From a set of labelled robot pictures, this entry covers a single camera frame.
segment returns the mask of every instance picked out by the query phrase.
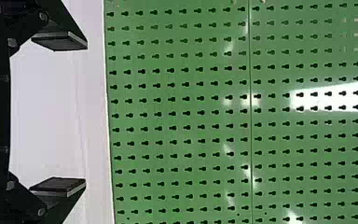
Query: green pegboard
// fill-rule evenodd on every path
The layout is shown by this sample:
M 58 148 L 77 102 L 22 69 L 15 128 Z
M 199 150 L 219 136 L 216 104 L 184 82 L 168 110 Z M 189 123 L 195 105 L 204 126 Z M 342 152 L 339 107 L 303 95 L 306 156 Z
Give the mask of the green pegboard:
M 254 223 L 358 223 L 358 1 L 250 14 Z
M 358 223 L 358 1 L 105 1 L 116 222 Z

